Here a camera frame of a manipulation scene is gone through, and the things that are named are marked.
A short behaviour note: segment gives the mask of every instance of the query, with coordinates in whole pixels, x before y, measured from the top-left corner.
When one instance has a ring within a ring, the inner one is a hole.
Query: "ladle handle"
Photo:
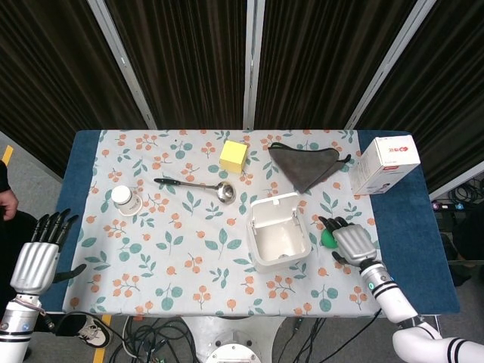
[[[204,189],[216,189],[216,185],[202,185],[202,184],[193,184],[187,183],[186,181],[179,181],[175,179],[168,179],[168,178],[156,178],[154,179],[156,183],[160,184],[167,184],[167,185],[187,185],[189,187],[197,187],[197,188],[204,188]]]

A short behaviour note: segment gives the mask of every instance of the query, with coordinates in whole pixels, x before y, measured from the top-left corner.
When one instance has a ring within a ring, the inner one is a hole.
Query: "white box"
[[[419,164],[411,135],[375,138],[349,171],[353,194],[385,193]]]
[[[258,272],[287,268],[311,252],[299,200],[298,194],[289,193],[250,204],[249,250]]]

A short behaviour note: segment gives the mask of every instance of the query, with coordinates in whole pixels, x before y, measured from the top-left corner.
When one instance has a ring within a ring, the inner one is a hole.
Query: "green ball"
[[[321,234],[321,245],[327,248],[337,248],[338,243],[334,240],[333,235],[325,229]]]

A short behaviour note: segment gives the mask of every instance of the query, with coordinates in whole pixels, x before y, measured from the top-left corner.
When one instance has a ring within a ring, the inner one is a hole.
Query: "white sneaker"
[[[104,348],[110,343],[112,334],[98,319],[86,315],[85,324],[77,332],[77,336],[88,346]]]

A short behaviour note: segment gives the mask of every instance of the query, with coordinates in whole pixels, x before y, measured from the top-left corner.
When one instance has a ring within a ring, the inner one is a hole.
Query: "black curtain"
[[[63,175],[81,129],[146,129],[85,0],[0,2],[1,131]]]
[[[267,0],[255,127],[342,129],[414,3]]]
[[[107,6],[161,129],[241,129],[245,0]]]
[[[412,132],[431,191],[484,160],[484,2],[440,1],[357,129]]]

